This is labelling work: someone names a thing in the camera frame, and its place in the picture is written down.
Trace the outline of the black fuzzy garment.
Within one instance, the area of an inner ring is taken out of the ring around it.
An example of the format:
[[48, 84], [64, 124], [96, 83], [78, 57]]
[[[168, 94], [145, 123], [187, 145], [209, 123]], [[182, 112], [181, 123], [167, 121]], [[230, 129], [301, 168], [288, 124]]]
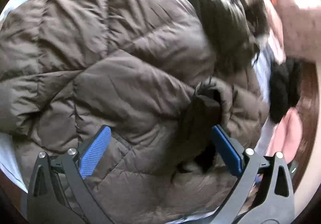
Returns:
[[273, 123], [280, 123], [288, 110], [296, 107], [301, 97], [302, 61], [288, 57], [283, 63], [271, 64], [269, 80], [269, 115]]

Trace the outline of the brown wooden headboard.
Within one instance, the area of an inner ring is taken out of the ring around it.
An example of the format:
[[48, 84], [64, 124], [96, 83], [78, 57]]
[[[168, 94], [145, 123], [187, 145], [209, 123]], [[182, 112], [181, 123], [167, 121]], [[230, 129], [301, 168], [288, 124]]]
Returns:
[[302, 68], [301, 98], [297, 110], [303, 123], [303, 135], [294, 158], [298, 164], [293, 177], [294, 190], [298, 189], [310, 161], [319, 117], [319, 84], [316, 64], [304, 61]]

